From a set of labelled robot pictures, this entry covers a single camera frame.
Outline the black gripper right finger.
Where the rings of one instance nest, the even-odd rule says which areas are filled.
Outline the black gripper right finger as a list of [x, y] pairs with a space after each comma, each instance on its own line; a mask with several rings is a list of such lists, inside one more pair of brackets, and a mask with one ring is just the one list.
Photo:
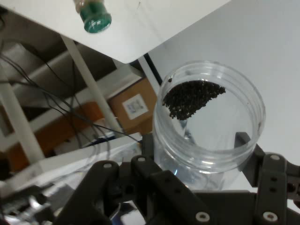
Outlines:
[[300, 215], [287, 201], [300, 205], [300, 167], [283, 156], [265, 153], [258, 145], [238, 167], [256, 193], [239, 194], [234, 201], [236, 225], [298, 225]]

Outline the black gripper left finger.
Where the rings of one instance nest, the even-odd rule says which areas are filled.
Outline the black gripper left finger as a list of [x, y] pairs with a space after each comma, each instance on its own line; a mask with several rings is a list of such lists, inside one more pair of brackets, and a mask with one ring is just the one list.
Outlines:
[[132, 201], [148, 225], [214, 225], [208, 206], [149, 155], [121, 165], [96, 162], [55, 219], [56, 225], [110, 225]]

